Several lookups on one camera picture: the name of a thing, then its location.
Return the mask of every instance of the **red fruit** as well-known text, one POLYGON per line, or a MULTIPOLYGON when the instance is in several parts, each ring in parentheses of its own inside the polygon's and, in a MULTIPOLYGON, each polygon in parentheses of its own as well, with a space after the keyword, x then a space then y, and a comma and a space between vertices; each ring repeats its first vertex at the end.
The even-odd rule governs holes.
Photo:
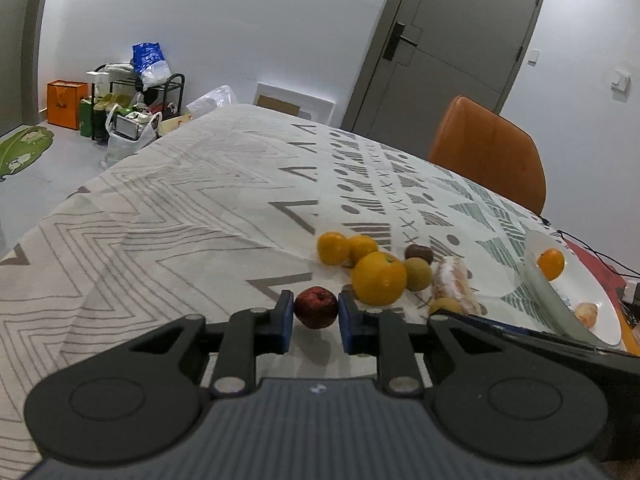
POLYGON ((330 290, 312 286, 298 294, 293 312, 307 328, 327 328, 338 317, 338 300, 330 290))

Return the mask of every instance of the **wrapped bread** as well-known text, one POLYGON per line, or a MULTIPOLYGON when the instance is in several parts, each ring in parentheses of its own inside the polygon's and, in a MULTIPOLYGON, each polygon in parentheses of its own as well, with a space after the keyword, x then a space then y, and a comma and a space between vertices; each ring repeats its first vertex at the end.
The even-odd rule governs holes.
POLYGON ((433 273, 433 299, 452 298, 465 314, 482 315, 482 308, 466 277, 466 265, 458 256, 445 256, 433 273))
POLYGON ((587 328, 592 328, 598 319, 598 306, 595 303, 580 303, 575 307, 575 317, 587 328))

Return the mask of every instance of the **red cloth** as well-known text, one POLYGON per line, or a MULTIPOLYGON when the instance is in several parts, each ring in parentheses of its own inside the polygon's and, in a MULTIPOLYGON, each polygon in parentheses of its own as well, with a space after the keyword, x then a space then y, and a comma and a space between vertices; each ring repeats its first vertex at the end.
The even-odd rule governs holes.
POLYGON ((613 270, 604 265, 596 256, 587 250, 569 241, 567 241, 567 244, 572 248, 572 250, 574 250, 575 254, 580 258, 580 261, 584 266, 591 271, 600 285, 602 285, 602 288, 609 296, 611 303, 613 303, 613 307, 616 309, 616 314, 618 314, 620 328, 622 329, 622 342, 625 344, 626 351, 635 355, 640 355, 638 340, 634 336, 632 327, 626 323, 625 317, 620 309, 620 300, 618 299, 619 295, 617 289, 622 288, 622 291, 624 291, 626 285, 625 279, 613 272, 613 270))

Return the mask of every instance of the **white plate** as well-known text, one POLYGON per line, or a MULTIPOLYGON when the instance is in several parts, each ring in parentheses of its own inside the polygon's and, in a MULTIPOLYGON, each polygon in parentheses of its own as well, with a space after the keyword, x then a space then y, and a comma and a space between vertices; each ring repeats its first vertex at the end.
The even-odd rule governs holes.
POLYGON ((527 232, 524 266, 530 288, 544 310, 543 315, 555 325, 555 329, 592 344, 604 342, 616 346, 620 343, 620 322, 607 293, 589 269, 575 254, 559 244, 557 238, 538 231, 527 232), (565 261, 562 274, 551 282, 537 264, 540 254, 549 248, 562 251, 565 261), (575 307, 584 301, 598 306, 596 324, 591 329, 574 315, 575 307))

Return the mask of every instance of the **door handle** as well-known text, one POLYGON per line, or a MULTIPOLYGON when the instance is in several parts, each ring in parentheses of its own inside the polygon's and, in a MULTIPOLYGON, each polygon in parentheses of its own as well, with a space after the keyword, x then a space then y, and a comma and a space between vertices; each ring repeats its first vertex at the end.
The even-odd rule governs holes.
POLYGON ((387 61, 393 61, 393 58, 396 54, 396 48, 398 48, 398 44, 401 41, 410 44, 411 46, 418 46, 417 43, 411 41, 409 38, 406 38, 402 35, 405 28, 404 23, 396 22, 394 24, 394 28, 391 30, 391 36, 389 37, 389 42, 386 44, 386 49, 382 54, 383 59, 387 61))

